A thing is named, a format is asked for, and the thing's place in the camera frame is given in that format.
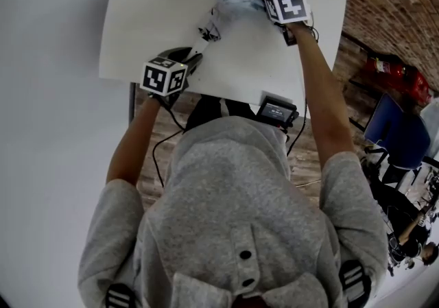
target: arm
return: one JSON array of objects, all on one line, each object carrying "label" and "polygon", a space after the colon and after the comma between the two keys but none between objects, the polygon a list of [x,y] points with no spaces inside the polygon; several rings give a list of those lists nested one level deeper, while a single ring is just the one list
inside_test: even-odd
[{"label": "arm", "polygon": [[143,103],[111,158],[107,183],[122,179],[136,185],[159,109],[160,103],[156,99],[148,98]]},{"label": "arm", "polygon": [[78,272],[78,288],[86,307],[101,307],[108,287],[134,277],[130,262],[143,217],[135,184],[145,159],[160,104],[147,99],[111,159],[107,184],[97,203]]},{"label": "arm", "polygon": [[360,261],[371,278],[373,297],[385,277],[388,239],[379,206],[354,153],[341,152],[326,162],[320,209],[337,233],[341,264]]},{"label": "arm", "polygon": [[418,217],[409,224],[407,228],[398,236],[398,242],[400,245],[404,245],[407,243],[407,241],[410,238],[410,233],[413,231],[414,228],[416,228],[416,225],[418,225],[419,221],[423,218],[423,214],[419,213]]},{"label": "arm", "polygon": [[323,168],[334,154],[354,151],[348,111],[338,82],[314,37],[302,25],[292,23],[288,28],[297,39],[311,126]]}]

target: white wall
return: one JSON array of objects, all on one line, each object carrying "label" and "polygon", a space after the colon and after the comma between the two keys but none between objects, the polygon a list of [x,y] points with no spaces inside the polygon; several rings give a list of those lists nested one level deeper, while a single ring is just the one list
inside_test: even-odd
[{"label": "white wall", "polygon": [[98,79],[107,0],[0,0],[0,294],[82,307],[78,261],[127,84]]}]

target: black device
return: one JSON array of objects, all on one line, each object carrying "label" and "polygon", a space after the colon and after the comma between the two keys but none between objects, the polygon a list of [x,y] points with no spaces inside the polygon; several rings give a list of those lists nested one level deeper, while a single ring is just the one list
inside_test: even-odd
[{"label": "black device", "polygon": [[293,126],[293,120],[298,116],[299,113],[294,104],[270,96],[265,97],[256,114],[257,120],[261,123],[283,129]]}]

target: red object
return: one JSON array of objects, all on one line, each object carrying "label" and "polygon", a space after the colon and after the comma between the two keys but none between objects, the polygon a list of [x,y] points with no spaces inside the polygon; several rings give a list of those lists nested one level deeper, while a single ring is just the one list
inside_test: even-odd
[{"label": "red object", "polygon": [[391,87],[400,93],[409,95],[421,106],[431,101],[432,90],[424,76],[415,67],[368,58],[364,71],[375,73],[374,82],[379,86]]}]

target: brick wall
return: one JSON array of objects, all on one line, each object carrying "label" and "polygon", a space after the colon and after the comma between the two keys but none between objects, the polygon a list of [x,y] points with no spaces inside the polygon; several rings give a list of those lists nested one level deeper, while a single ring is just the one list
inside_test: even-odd
[{"label": "brick wall", "polygon": [[343,30],[397,54],[439,90],[439,0],[347,0]]}]

